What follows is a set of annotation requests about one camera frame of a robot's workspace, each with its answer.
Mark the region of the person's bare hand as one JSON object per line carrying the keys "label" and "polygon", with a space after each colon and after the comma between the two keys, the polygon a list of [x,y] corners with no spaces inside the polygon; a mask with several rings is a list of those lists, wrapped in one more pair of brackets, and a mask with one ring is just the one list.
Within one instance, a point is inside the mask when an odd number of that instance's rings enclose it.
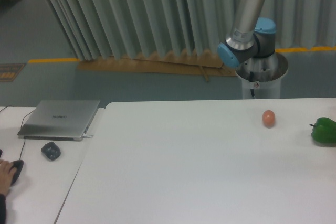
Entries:
{"label": "person's bare hand", "polygon": [[7,196],[16,171],[17,171],[17,168],[13,167],[12,162],[1,160],[1,166],[0,166],[1,195]]}

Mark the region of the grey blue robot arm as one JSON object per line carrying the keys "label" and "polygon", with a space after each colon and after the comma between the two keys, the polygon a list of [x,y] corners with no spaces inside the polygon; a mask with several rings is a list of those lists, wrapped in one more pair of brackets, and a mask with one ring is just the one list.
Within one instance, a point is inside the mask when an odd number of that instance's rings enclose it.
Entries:
{"label": "grey blue robot arm", "polygon": [[240,0],[232,28],[226,35],[225,42],[217,48],[218,55],[226,66],[236,68],[257,55],[254,32],[264,2],[265,0]]}

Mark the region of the dark sleeved forearm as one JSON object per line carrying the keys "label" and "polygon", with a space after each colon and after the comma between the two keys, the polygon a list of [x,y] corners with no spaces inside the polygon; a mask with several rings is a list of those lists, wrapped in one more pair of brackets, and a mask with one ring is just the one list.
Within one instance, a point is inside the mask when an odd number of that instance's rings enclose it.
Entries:
{"label": "dark sleeved forearm", "polygon": [[6,196],[0,194],[0,224],[5,224],[7,216]]}

